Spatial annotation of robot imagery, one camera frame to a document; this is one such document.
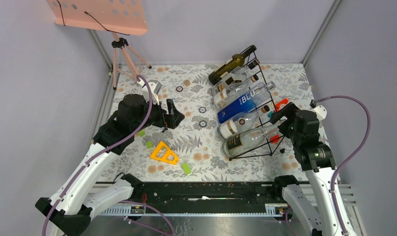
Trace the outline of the clear bottle black label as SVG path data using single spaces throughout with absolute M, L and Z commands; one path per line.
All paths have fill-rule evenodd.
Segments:
M 228 158 L 240 156 L 255 149 L 276 134 L 279 134 L 279 128 L 276 125 L 253 128 L 229 137 L 223 143 L 221 150 Z

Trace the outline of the clear bottle blue gold emblem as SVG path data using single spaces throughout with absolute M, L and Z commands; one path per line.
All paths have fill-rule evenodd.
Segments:
M 227 139 L 235 134 L 247 131 L 254 126 L 254 123 L 262 116 L 266 115 L 270 111 L 268 105 L 254 110 L 252 112 L 240 112 L 234 115 L 228 121 L 222 123 L 218 128 L 218 134 L 222 138 Z

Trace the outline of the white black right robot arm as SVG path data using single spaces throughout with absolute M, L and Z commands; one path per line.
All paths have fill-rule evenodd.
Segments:
M 332 151 L 320 140 L 320 121 L 326 115 L 323 106 L 301 110 L 289 102 L 271 116 L 270 123 L 291 141 L 294 157 L 308 178 L 317 207 L 313 207 L 293 175 L 276 177 L 272 196 L 289 205 L 307 236 L 354 236 L 355 228 L 334 177 L 337 167 Z

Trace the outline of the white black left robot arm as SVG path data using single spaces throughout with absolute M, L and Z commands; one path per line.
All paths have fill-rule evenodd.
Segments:
M 167 99 L 167 109 L 163 109 L 160 102 L 146 101 L 140 94 L 125 96 L 108 121 L 100 126 L 85 157 L 66 183 L 51 197 L 36 202 L 35 207 L 46 217 L 42 235 L 51 222 L 67 236 L 79 236 L 97 215 L 114 204 L 140 200 L 143 182 L 132 174 L 124 174 L 91 197 L 88 193 L 104 170 L 134 141 L 136 133 L 149 126 L 175 129 L 184 118 L 172 99 Z

